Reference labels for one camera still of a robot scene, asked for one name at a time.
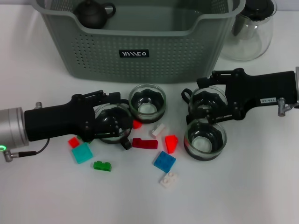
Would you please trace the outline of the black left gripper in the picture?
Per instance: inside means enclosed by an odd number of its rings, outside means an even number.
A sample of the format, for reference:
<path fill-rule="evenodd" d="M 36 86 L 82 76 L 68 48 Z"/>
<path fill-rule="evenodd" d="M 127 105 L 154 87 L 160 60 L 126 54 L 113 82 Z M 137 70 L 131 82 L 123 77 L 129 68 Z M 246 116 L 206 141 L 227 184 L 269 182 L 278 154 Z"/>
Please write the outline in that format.
<path fill-rule="evenodd" d="M 129 116 L 101 113 L 95 118 L 98 104 L 115 104 L 119 92 L 106 94 L 103 90 L 75 94 L 64 105 L 27 110 L 24 112 L 25 130 L 29 141 L 49 139 L 69 134 L 84 141 L 93 139 L 119 140 L 127 136 L 133 120 Z"/>

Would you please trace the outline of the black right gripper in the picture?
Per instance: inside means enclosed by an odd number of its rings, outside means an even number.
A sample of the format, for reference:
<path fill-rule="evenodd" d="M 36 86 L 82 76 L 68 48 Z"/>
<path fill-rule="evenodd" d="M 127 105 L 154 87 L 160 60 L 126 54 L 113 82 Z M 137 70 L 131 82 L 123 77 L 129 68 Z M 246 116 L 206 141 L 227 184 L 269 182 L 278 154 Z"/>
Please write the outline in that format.
<path fill-rule="evenodd" d="M 228 105 L 189 102 L 188 124 L 196 119 L 205 119 L 210 124 L 242 120 L 249 110 L 277 105 L 281 98 L 288 105 L 298 102 L 298 81 L 294 71 L 250 76 L 244 69 L 214 70 L 209 77 L 198 78 L 197 85 L 199 88 L 225 85 Z"/>

